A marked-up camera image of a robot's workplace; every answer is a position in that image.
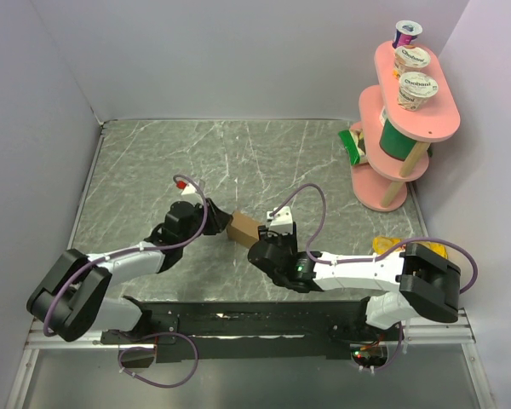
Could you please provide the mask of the brown cardboard box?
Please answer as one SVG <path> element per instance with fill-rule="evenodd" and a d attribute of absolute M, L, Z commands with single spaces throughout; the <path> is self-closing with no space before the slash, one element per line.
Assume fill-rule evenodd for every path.
<path fill-rule="evenodd" d="M 235 243 L 249 249 L 259 239 L 258 227 L 260 222 L 235 210 L 233 218 L 227 226 L 227 237 Z"/>

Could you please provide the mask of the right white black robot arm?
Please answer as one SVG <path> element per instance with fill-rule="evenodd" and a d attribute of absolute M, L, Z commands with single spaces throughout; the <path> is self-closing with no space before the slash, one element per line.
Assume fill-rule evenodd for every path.
<path fill-rule="evenodd" d="M 460 268 L 421 243 L 387 255 L 340 256 L 299 251 L 296 233 L 259 228 L 249 262 L 279 287 L 299 293 L 362 289 L 379 291 L 364 301 L 356 332 L 374 339 L 400 321 L 416 317 L 455 323 L 459 315 Z"/>

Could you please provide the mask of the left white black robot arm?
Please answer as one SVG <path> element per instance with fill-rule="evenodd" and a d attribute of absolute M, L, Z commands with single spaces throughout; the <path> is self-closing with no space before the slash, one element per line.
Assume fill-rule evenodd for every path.
<path fill-rule="evenodd" d="M 211 199 L 176 201 L 137 245 L 103 254 L 64 251 L 29 296 L 26 309 L 44 324 L 48 337 L 73 342 L 88 331 L 120 330 L 131 342 L 143 342 L 152 331 L 150 313 L 134 298 L 111 299 L 109 288 L 169 270 L 185 246 L 200 235 L 222 233 L 232 219 Z"/>

